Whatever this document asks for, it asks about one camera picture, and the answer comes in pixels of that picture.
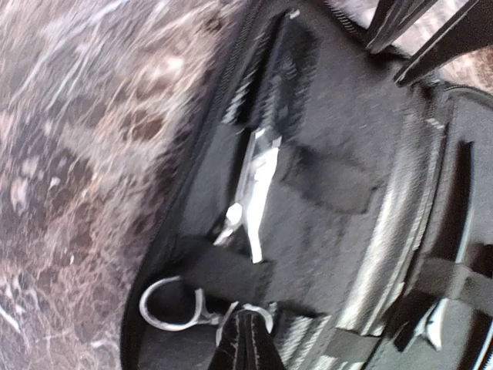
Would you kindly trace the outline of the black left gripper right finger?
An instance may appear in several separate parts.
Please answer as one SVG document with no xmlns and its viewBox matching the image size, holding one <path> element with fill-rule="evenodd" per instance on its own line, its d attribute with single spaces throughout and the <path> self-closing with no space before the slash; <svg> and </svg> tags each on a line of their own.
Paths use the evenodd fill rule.
<svg viewBox="0 0 493 370">
<path fill-rule="evenodd" d="M 422 47 L 466 1 L 438 1 L 394 42 L 401 51 L 413 54 Z M 453 59 L 439 69 L 442 79 L 461 85 L 492 84 L 492 47 Z"/>
</svg>

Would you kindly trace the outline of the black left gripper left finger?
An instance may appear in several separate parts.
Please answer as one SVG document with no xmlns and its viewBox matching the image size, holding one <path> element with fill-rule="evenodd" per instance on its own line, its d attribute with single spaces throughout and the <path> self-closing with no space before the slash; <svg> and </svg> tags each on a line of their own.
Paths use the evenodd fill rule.
<svg viewBox="0 0 493 370">
<path fill-rule="evenodd" d="M 255 311 L 235 312 L 223 327 L 209 370 L 284 370 L 263 317 Z"/>
</svg>

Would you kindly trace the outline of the silver scissors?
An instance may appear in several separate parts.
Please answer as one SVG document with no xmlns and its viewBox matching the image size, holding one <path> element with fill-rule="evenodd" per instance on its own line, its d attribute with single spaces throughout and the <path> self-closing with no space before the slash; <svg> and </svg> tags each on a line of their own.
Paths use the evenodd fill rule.
<svg viewBox="0 0 493 370">
<path fill-rule="evenodd" d="M 240 227 L 244 227 L 250 245 L 251 261 L 255 264 L 263 260 L 260 224 L 277 168 L 281 140 L 281 135 L 268 128 L 259 128 L 250 134 L 233 203 L 228 207 L 222 230 L 213 242 L 215 246 L 223 246 L 228 237 Z M 196 325 L 212 325 L 217 327 L 216 333 L 219 335 L 239 303 L 233 302 L 225 314 L 211 313 L 206 308 L 206 296 L 201 288 L 194 291 L 194 312 L 191 319 L 185 323 L 161 321 L 150 313 L 148 300 L 151 294 L 168 283 L 180 280 L 180 276 L 163 278 L 144 291 L 139 300 L 139 312 L 143 319 L 154 328 L 171 332 L 184 331 Z"/>
</svg>

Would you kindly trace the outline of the black zippered tool case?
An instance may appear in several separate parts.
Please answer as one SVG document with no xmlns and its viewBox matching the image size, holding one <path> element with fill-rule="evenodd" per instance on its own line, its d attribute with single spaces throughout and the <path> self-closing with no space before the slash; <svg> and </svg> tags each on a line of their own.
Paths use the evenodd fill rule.
<svg viewBox="0 0 493 370">
<path fill-rule="evenodd" d="M 206 308 L 259 313 L 284 369 L 492 367 L 492 97 L 438 70 L 492 44 L 492 3 L 468 1 L 415 54 L 393 41 L 431 6 L 381 1 L 368 29 L 316 1 L 251 1 L 143 259 L 122 322 L 124 369 L 208 369 L 223 329 L 163 331 Z M 244 227 L 213 242 L 250 134 L 282 136 L 253 263 Z M 424 334 L 444 292 L 475 143 L 471 239 L 442 349 Z"/>
</svg>

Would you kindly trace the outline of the black hair clip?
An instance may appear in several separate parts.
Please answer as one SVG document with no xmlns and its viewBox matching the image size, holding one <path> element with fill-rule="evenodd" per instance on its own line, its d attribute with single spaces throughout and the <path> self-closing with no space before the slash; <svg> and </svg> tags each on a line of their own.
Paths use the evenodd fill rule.
<svg viewBox="0 0 493 370">
<path fill-rule="evenodd" d="M 459 280 L 459 270 L 464 267 L 465 252 L 468 248 L 471 239 L 471 224 L 475 213 L 475 143 L 466 142 L 466 159 L 468 165 L 468 187 L 467 198 L 465 204 L 464 222 L 461 229 L 457 253 L 453 261 L 444 259 L 433 259 L 436 264 L 442 263 L 444 273 L 444 292 L 440 293 L 439 299 L 433 304 L 431 312 L 428 314 L 425 325 L 424 334 L 430 346 L 437 352 L 442 349 L 442 328 L 444 324 L 444 316 L 451 300 L 452 293 L 457 290 L 455 287 Z"/>
</svg>

